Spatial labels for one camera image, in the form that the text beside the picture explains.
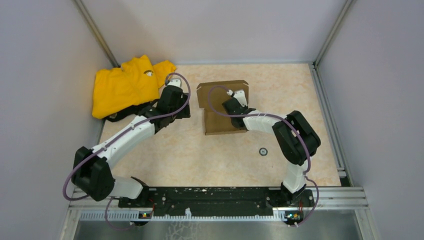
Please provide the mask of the brown cardboard box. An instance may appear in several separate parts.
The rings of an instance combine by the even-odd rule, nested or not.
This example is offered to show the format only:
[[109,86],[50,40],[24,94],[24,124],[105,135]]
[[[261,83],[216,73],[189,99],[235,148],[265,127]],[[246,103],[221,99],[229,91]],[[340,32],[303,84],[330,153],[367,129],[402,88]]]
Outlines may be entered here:
[[243,90],[246,98],[249,97],[249,84],[245,80],[227,80],[227,81],[215,81],[215,82],[203,82],[197,86],[196,94],[199,108],[203,109],[203,128],[206,136],[212,135],[224,135],[224,134],[236,134],[245,133],[245,130],[237,129],[231,123],[229,117],[221,116],[211,110],[210,105],[220,112],[225,113],[225,109],[222,104],[230,99],[227,94],[227,90],[220,88],[224,86],[226,89],[230,89],[233,92]]

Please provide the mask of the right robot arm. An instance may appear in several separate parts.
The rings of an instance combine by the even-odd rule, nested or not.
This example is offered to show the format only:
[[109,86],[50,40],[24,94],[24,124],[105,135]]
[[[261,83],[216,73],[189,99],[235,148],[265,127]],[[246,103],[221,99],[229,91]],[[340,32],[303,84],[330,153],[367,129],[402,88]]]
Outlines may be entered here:
[[305,191],[312,156],[321,146],[321,139],[304,115],[297,110],[286,116],[264,113],[242,105],[234,97],[222,106],[235,128],[274,134],[283,156],[288,160],[281,183],[281,199],[287,206],[295,206]]

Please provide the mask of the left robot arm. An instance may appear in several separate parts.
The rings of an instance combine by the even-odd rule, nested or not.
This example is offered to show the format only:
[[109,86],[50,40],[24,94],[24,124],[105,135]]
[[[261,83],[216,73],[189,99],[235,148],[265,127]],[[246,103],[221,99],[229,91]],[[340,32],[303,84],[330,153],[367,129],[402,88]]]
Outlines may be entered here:
[[146,206],[150,200],[149,187],[135,177],[113,176],[112,169],[140,142],[176,119],[189,118],[190,96],[181,87],[167,85],[158,100],[143,104],[135,118],[111,138],[91,148],[80,147],[66,182],[72,182],[97,202],[118,197],[130,199],[138,207]]

